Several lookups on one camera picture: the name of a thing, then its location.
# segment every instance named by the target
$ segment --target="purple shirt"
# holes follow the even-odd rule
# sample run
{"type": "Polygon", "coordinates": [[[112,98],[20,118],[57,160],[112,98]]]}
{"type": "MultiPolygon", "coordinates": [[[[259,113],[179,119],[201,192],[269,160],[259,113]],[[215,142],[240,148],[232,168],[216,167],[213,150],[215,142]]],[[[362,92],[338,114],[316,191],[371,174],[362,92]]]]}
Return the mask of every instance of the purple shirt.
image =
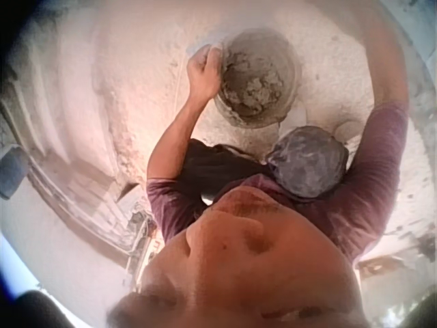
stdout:
{"type": "MultiPolygon", "coordinates": [[[[233,182],[220,195],[237,186],[258,188],[306,217],[354,262],[379,241],[394,207],[407,109],[407,104],[390,102],[372,111],[350,169],[324,197],[297,202],[263,174],[233,182]]],[[[195,222],[207,207],[200,195],[177,180],[149,180],[147,196],[166,242],[195,222]]]]}

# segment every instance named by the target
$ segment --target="sleeve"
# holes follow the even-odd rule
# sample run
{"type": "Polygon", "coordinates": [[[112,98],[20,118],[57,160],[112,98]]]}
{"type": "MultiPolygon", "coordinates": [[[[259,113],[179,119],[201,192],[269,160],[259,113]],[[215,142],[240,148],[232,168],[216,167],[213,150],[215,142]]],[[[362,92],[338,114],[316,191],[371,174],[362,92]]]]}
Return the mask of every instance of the sleeve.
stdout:
{"type": "Polygon", "coordinates": [[[206,208],[200,194],[177,180],[148,180],[147,197],[165,242],[186,229],[206,208]]]}
{"type": "Polygon", "coordinates": [[[369,251],[385,231],[395,205],[408,130],[408,104],[376,107],[341,186],[324,205],[337,244],[351,260],[369,251]]]}

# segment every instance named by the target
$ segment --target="hand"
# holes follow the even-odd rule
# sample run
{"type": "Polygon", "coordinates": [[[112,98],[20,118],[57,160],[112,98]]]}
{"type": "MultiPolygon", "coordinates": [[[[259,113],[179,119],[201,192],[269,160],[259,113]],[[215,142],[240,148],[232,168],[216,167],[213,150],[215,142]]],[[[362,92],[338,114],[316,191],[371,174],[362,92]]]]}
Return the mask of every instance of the hand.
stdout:
{"type": "Polygon", "coordinates": [[[188,61],[190,101],[200,105],[213,99],[221,86],[222,50],[207,44],[201,47],[188,61]]]}

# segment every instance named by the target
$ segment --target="forearm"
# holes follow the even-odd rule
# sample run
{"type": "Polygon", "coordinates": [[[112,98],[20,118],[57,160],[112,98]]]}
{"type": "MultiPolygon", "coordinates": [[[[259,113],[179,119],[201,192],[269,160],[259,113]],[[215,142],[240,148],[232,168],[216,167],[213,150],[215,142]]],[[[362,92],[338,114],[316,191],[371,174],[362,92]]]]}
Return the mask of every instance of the forearm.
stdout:
{"type": "Polygon", "coordinates": [[[188,99],[156,144],[147,166],[147,179],[175,179],[182,171],[194,127],[206,104],[188,99]]]}
{"type": "Polygon", "coordinates": [[[352,9],[361,27],[371,75],[375,104],[408,102],[404,53],[388,17],[375,1],[361,1],[352,9]]]}

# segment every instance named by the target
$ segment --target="man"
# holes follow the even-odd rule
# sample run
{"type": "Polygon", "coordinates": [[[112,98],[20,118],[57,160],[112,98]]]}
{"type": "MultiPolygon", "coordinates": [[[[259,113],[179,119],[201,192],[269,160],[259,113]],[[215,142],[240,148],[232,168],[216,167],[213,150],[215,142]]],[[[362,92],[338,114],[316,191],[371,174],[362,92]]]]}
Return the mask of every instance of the man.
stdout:
{"type": "Polygon", "coordinates": [[[368,327],[352,265],[391,214],[409,100],[404,57],[379,8],[347,3],[363,32],[375,109],[341,183],[299,202],[266,172],[225,187],[207,208],[197,181],[181,178],[196,121],[221,85],[221,51],[203,47],[188,63],[188,100],[148,165],[167,244],[141,292],[111,313],[115,327],[368,327]]]}

